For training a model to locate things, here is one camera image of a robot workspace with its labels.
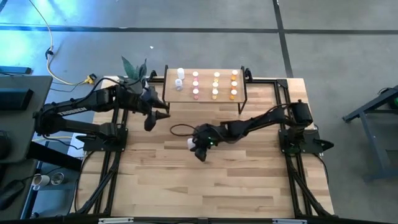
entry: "gray floor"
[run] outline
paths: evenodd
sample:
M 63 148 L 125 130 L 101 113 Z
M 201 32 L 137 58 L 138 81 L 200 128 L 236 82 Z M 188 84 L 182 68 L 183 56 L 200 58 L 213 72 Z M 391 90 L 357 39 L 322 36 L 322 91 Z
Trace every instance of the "gray floor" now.
M 51 25 L 276 28 L 271 0 L 35 2 Z M 279 4 L 286 29 L 398 29 L 397 1 L 279 0 Z M 43 24 L 25 0 L 9 0 L 0 12 L 0 22 Z M 333 206 L 341 217 L 398 220 L 398 179 L 363 181 L 362 175 L 374 170 L 368 142 L 359 121 L 345 124 L 341 120 L 381 88 L 398 84 L 397 37 L 286 35 L 294 77 L 305 79 L 322 138 L 335 143 L 325 153 L 325 162 Z M 46 75 L 44 51 L 49 42 L 47 32 L 0 31 L 0 65 L 29 66 L 34 75 Z M 167 63 L 195 68 L 244 65 L 255 77 L 286 77 L 278 34 L 54 32 L 54 44 L 57 56 L 52 70 L 70 82 L 91 73 L 123 74 L 121 55 L 134 64 L 148 58 L 148 69 L 159 74 Z M 73 93 L 51 92 L 47 101 L 83 96 L 89 89 L 80 86 Z M 92 113 L 73 119 L 91 121 Z M 375 119 L 372 124 L 377 137 L 383 138 L 385 123 Z

